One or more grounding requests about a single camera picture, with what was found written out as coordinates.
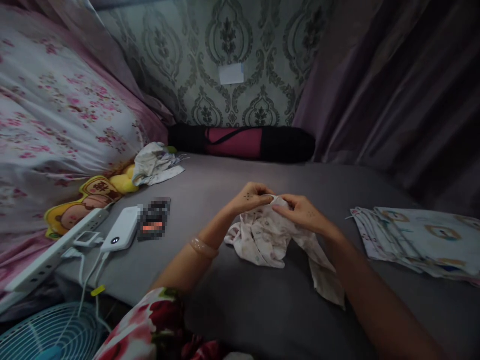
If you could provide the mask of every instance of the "hand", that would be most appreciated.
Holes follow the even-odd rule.
[[[265,194],[275,195],[266,185],[258,182],[249,182],[240,193],[233,198],[225,207],[230,214],[238,216],[242,213],[256,209],[262,205],[268,205],[273,201],[271,196],[261,196]]]
[[[293,223],[328,238],[336,238],[342,235],[342,231],[318,211],[305,196],[282,195],[281,198],[290,205],[291,209],[285,206],[274,205],[273,210]]]

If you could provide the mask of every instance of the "bracelet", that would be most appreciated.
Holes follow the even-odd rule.
[[[218,254],[219,254],[219,251],[218,250],[215,250],[213,248],[211,248],[210,246],[208,246],[206,243],[204,243],[203,241],[200,241],[199,239],[197,238],[193,238],[191,241],[190,241],[190,246],[193,248],[193,250],[195,250],[197,253],[201,254],[201,255],[204,255],[206,256],[207,258],[209,259],[215,259]]]

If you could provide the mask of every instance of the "blue fan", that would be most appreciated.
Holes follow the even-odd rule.
[[[103,327],[95,308],[79,302],[57,305],[29,317],[0,337],[2,360],[90,360],[100,348]]]

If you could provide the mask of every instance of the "wall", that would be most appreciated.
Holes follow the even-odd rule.
[[[140,87],[180,122],[291,126],[334,0],[179,0],[100,11]],[[222,86],[218,66],[244,63]]]

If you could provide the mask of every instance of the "folded baby clothes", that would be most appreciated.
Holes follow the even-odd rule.
[[[151,142],[135,158],[132,182],[136,186],[152,186],[163,183],[183,173],[185,169],[175,166],[183,158],[171,154],[162,142]]]
[[[290,240],[293,239],[309,257],[310,271],[316,291],[326,300],[345,309],[345,291],[337,272],[319,245],[317,236],[302,229],[272,209],[273,205],[287,207],[279,196],[272,196],[269,205],[260,206],[240,215],[233,224],[225,243],[233,245],[239,257],[258,266],[283,269]]]
[[[480,220],[430,210],[350,210],[370,259],[480,286]]]

